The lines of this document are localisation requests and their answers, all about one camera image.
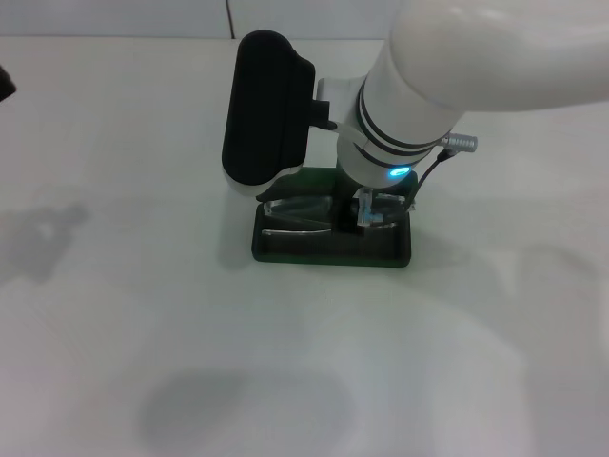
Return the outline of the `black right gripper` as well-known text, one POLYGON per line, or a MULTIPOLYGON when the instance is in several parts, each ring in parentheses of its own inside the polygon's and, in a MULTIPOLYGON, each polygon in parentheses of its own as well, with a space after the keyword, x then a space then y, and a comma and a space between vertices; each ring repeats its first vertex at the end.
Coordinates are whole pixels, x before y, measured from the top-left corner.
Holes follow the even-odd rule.
POLYGON ((364 234, 365 228, 358 224, 359 207, 351 205, 360 185, 349 176, 337 176, 333 188, 333 208, 338 209, 338 232, 364 234))

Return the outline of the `green glasses case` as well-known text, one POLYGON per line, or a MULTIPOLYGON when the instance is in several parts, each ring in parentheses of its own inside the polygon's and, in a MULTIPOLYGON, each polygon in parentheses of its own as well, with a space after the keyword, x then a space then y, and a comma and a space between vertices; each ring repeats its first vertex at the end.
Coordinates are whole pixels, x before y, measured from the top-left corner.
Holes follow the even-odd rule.
MULTIPOLYGON (((277 180, 258 196, 256 216, 265 202, 297 196, 333 196, 335 178, 347 176, 340 168, 310 168, 277 180)), ((418 185, 411 172, 387 189, 374 189, 410 197, 418 185)), ((411 259, 411 229, 408 215, 394 228, 374 228, 364 236, 263 234, 254 223, 252 255, 259 262, 305 265, 403 268, 411 259)))

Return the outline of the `clear transparent glasses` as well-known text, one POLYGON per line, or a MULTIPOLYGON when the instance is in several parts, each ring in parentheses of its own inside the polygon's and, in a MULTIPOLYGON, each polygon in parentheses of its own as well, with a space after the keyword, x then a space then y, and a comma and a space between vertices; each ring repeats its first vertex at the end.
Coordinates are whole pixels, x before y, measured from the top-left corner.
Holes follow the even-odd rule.
MULTIPOLYGON (((351 205, 359 207, 358 224, 365 228, 389 229, 404 223, 414 209, 408 196, 359 189, 351 205)), ((338 232, 338 209, 333 208, 333 196, 297 196, 265 202, 256 216, 256 227, 263 234, 326 235, 338 232)))

